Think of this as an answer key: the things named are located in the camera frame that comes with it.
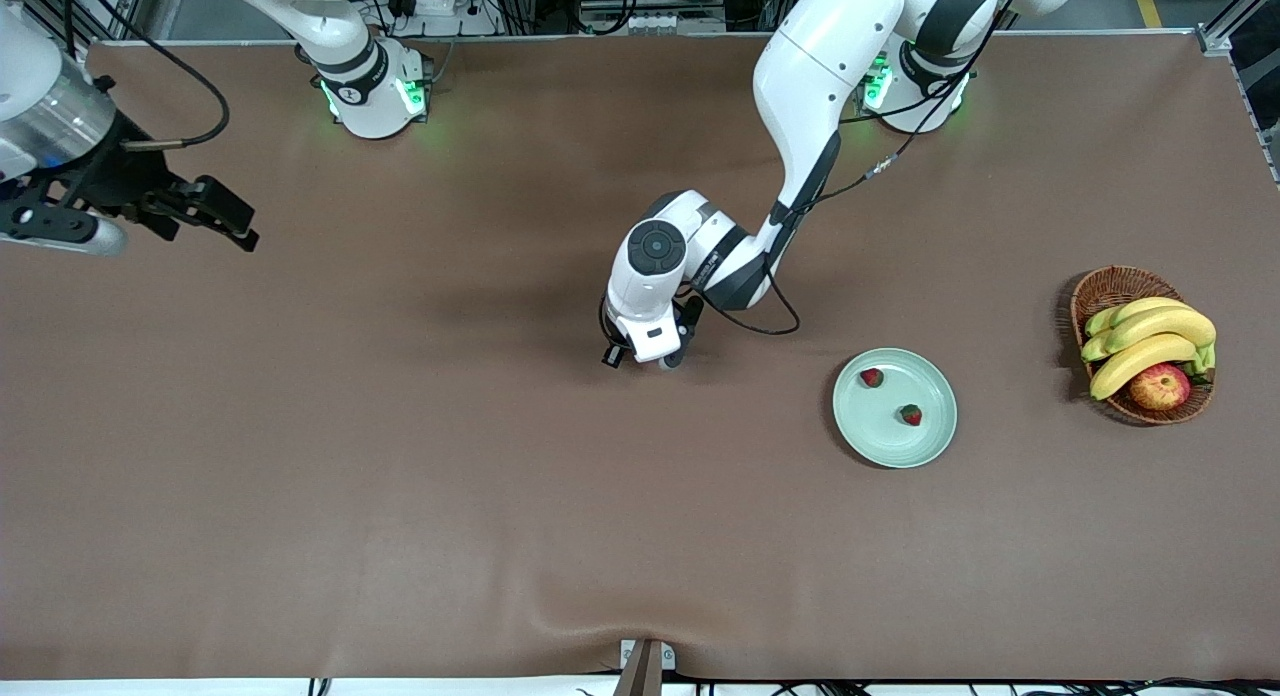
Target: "banana bunch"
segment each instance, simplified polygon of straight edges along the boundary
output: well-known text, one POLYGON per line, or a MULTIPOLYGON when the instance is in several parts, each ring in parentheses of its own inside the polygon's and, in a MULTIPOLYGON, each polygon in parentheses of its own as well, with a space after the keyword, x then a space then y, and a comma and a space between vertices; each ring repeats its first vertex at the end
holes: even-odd
POLYGON ((1217 367, 1213 322, 1178 299, 1152 296, 1102 310, 1084 324, 1084 333, 1089 340, 1080 358, 1107 360, 1089 385, 1097 400, 1107 399, 1152 365, 1190 362, 1197 376, 1217 367))

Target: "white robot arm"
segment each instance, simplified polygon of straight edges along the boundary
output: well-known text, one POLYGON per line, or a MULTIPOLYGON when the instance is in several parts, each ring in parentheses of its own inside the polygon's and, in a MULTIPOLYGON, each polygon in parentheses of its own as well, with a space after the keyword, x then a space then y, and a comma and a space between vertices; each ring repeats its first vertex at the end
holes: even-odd
MULTIPOLYGON (((760 230, 750 235, 698 191, 654 201, 613 260, 600 304, 600 322, 611 342, 604 363, 617 367, 631 351, 637 362, 659 360, 667 368, 676 367, 704 301, 719 312, 758 303, 836 162, 840 113, 869 68, 886 61, 883 49, 891 35, 920 49, 973 54, 977 49, 969 45, 986 35, 997 3, 799 0, 764 46, 753 81, 755 105, 782 157, 776 203, 760 230), (685 303, 676 299, 681 285, 695 294, 685 303)), ((954 77, 943 82, 947 87, 933 95, 950 99, 960 82, 954 77)), ((923 122, 943 111, 937 105, 918 113, 909 130, 924 130, 923 122)), ((867 177, 891 160, 877 164, 867 177)))
POLYGON ((243 0, 288 31, 329 97, 334 116, 362 139, 384 139, 426 114, 430 75, 421 52, 374 37, 351 0, 243 0))
POLYGON ((253 210, 211 177, 187 182, 92 81, 0 0, 0 241, 118 255, 124 217, 173 241, 180 223, 252 251, 253 210))
MULTIPOLYGON (((864 105, 883 123, 901 132, 928 132, 941 127, 960 107, 970 73, 965 72, 979 36, 986 31, 996 0, 906 0, 899 29, 884 46, 883 75, 869 86, 864 105), (959 17, 973 12, 961 26, 959 17), (951 86, 952 78, 960 78, 951 86)), ((1042 17, 1068 0, 1000 0, 1011 13, 1042 17)))

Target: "wicker basket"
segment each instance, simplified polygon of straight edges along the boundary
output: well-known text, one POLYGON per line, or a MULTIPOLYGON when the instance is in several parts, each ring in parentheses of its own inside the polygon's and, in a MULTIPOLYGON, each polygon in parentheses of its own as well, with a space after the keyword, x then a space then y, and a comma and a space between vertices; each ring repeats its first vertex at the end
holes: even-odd
MULTIPOLYGON (((1101 312, 1101 310, 1117 307, 1117 304, 1129 303, 1133 299, 1144 299, 1147 296, 1166 296, 1169 299, 1183 299, 1169 281, 1164 278, 1158 278, 1155 273, 1144 271, 1142 267, 1133 266, 1107 266, 1097 269, 1097 271, 1088 273, 1084 278, 1075 284, 1075 290, 1071 292, 1071 324, 1074 326, 1076 345, 1084 345, 1088 336, 1084 335, 1084 324, 1089 321, 1093 313, 1101 312)), ((1089 374, 1092 380, 1093 372, 1101 368, 1101 363, 1087 363, 1084 370, 1089 374)), ((1153 412, 1152 409, 1144 409, 1142 406, 1134 403, 1129 397, 1128 389, 1121 389, 1116 391, 1114 397, 1106 400, 1111 408, 1116 412, 1124 415, 1124 421, 1133 423, 1147 423, 1147 426, 1166 426, 1166 423, 1183 423, 1196 418, 1197 415, 1203 412, 1204 406, 1210 403, 1213 397, 1212 383, 1206 383, 1206 385, 1193 385, 1192 395, 1188 397, 1183 406, 1176 409, 1167 409, 1167 412, 1153 412)))

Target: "plate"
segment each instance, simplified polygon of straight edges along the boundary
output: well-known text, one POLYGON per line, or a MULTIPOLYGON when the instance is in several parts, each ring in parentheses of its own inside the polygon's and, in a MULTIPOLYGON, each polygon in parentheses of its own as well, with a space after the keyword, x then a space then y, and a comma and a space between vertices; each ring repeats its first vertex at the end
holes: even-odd
POLYGON ((938 458, 956 432, 956 397, 946 376, 928 360, 902 349, 873 349, 845 365, 832 394, 836 426, 850 447, 878 464, 911 468, 938 458), (858 375, 881 368, 884 381, 872 389, 858 375), (902 406, 924 412, 920 426, 899 415, 902 406))

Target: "red apple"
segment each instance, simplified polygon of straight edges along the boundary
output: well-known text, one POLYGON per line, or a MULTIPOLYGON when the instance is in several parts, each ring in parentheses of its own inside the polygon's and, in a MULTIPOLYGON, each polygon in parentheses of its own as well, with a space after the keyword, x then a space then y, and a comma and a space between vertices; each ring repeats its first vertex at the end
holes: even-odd
POLYGON ((1183 406, 1192 395, 1192 383, 1183 368, 1171 363, 1157 363, 1129 381, 1129 397, 1134 403, 1153 412, 1167 412, 1183 406))

